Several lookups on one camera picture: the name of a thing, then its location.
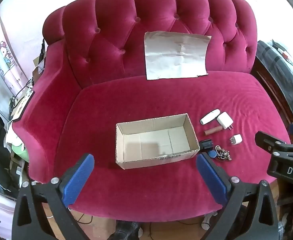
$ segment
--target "cardboard box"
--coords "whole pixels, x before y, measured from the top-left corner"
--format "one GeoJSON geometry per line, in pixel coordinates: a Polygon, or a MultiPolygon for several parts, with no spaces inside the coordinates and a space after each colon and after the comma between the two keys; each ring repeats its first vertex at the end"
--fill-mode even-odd
{"type": "Polygon", "coordinates": [[[155,166],[194,157],[200,150],[188,114],[116,125],[116,163],[123,169],[155,166]]]}

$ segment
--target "sofa seat cushion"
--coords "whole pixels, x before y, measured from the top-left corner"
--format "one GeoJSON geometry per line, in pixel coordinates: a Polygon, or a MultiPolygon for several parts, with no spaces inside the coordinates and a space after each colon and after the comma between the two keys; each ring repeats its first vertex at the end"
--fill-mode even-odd
{"type": "Polygon", "coordinates": [[[272,182],[266,174],[270,155],[255,145],[259,130],[289,142],[271,99],[247,73],[211,71],[198,78],[147,80],[145,76],[92,85],[80,92],[67,117],[56,153],[55,175],[61,176],[84,153],[95,167],[72,208],[94,216],[128,221],[169,221],[221,208],[196,169],[195,158],[153,167],[123,170],[115,163],[115,125],[188,113],[200,140],[230,151],[232,161],[218,162],[244,182],[272,182]],[[218,126],[199,120],[214,109],[226,111],[233,129],[204,136],[218,126]],[[231,145],[241,134],[243,142],[231,145]]]}

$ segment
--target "white charger plug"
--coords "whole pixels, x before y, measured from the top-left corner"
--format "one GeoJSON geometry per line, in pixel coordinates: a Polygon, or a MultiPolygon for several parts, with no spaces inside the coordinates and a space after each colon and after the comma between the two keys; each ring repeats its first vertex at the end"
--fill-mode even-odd
{"type": "Polygon", "coordinates": [[[233,120],[226,112],[220,114],[217,117],[217,121],[220,125],[222,125],[223,129],[229,128],[231,130],[233,128],[233,120]]]}
{"type": "Polygon", "coordinates": [[[231,137],[230,141],[233,145],[239,144],[242,142],[242,136],[240,134],[236,134],[231,137]]]}

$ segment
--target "brown cylindrical battery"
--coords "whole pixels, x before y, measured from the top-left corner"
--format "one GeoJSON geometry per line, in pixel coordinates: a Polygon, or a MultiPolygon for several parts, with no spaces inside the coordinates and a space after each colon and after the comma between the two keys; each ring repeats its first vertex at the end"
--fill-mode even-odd
{"type": "Polygon", "coordinates": [[[223,126],[222,125],[217,126],[217,127],[214,127],[212,129],[209,129],[209,130],[206,130],[206,131],[204,131],[204,133],[205,133],[205,135],[209,135],[209,134],[212,134],[212,133],[221,131],[221,130],[223,130],[223,126]]]}

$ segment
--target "white cylindrical object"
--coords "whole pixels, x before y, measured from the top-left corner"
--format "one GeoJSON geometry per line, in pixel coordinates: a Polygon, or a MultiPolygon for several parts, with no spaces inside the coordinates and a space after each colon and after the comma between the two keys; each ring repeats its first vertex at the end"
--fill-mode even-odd
{"type": "Polygon", "coordinates": [[[208,122],[211,122],[214,118],[218,117],[218,115],[220,114],[220,110],[219,109],[215,109],[212,112],[208,113],[205,117],[203,117],[200,120],[201,124],[206,124],[208,122]]]}

